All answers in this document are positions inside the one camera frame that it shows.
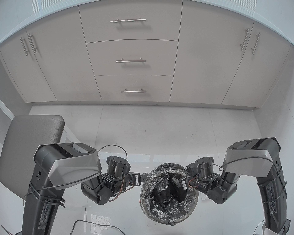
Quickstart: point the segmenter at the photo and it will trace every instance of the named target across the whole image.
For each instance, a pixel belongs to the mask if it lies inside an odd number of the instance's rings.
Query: chair seat
[[[59,143],[64,124],[57,115],[20,115],[12,120],[0,157],[0,181],[9,190],[21,198],[27,194],[37,147]]]

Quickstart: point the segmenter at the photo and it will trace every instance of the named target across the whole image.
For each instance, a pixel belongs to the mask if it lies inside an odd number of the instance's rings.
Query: transparent plastic sheet
[[[194,188],[187,189],[186,199],[181,203],[174,196],[166,194],[163,203],[154,199],[154,188],[164,192],[171,185],[169,178],[175,176],[187,176],[187,170],[178,164],[164,163],[152,170],[142,185],[140,206],[144,214],[159,223],[175,225],[188,218],[194,211],[198,201],[198,191]]]

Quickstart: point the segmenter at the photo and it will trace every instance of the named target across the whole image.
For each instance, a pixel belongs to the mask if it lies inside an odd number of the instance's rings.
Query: drawer front
[[[87,43],[94,75],[173,76],[177,41],[118,40]],[[117,63],[123,60],[145,62]]]
[[[104,0],[79,6],[86,42],[121,39],[178,40],[182,0]],[[117,19],[146,19],[110,23]]]
[[[103,101],[169,102],[173,83],[173,76],[109,75],[95,78]]]

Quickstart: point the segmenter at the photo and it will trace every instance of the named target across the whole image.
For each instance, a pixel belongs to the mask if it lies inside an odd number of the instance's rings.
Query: black robot arm segment
[[[97,204],[139,186],[147,173],[130,173],[121,157],[108,157],[107,173],[101,175],[96,149],[81,143],[40,145],[24,208],[22,231],[18,235],[49,235],[59,205],[64,206],[64,189],[82,183],[82,192]]]
[[[264,234],[266,230],[270,234],[285,234],[290,220],[286,214],[286,183],[279,152],[280,145],[274,137],[236,142],[227,149],[221,175],[213,172],[212,157],[189,164],[188,185],[221,204],[237,190],[241,174],[255,176],[265,216]]]

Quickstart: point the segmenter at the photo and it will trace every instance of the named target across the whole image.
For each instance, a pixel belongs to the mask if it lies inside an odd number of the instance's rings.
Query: metal bar handle
[[[120,19],[117,19],[117,20],[113,20],[113,21],[110,21],[110,23],[123,23],[123,22],[136,22],[136,21],[146,21],[146,19],[129,19],[129,20],[120,20]]]
[[[24,49],[24,52],[25,52],[26,56],[28,57],[29,50],[26,50],[26,47],[24,46],[24,39],[22,39],[22,37],[20,37],[20,41],[21,41],[22,47]]]
[[[132,62],[146,62],[146,60],[143,60],[141,57],[139,60],[124,60],[123,58],[121,58],[121,60],[119,61],[115,61],[115,63],[132,63]]]
[[[125,90],[122,90],[121,93],[144,93],[147,92],[146,90],[128,90],[127,88]]]
[[[242,48],[241,48],[241,51],[243,51],[243,50],[244,50],[244,48],[245,48],[245,44],[246,44],[246,41],[247,41],[247,38],[248,38],[248,35],[249,35],[249,31],[250,31],[250,28],[247,28],[247,30],[245,29],[246,36],[245,36],[245,38],[244,38],[243,45],[242,45],[242,44],[240,44],[240,46],[242,47]]]
[[[260,38],[260,33],[256,34],[256,36],[257,36],[257,40],[256,40],[256,43],[255,43],[255,45],[254,45],[254,48],[251,47],[251,49],[253,50],[253,51],[252,51],[252,55],[254,55],[254,52],[255,52],[255,50],[256,50],[257,43],[258,43],[259,38]]]
[[[37,54],[37,52],[36,52],[37,48],[34,46],[34,43],[33,43],[33,40],[32,40],[33,35],[28,34],[28,36],[29,36],[29,41],[30,41],[31,47],[33,49],[33,52],[34,52],[34,54]]]

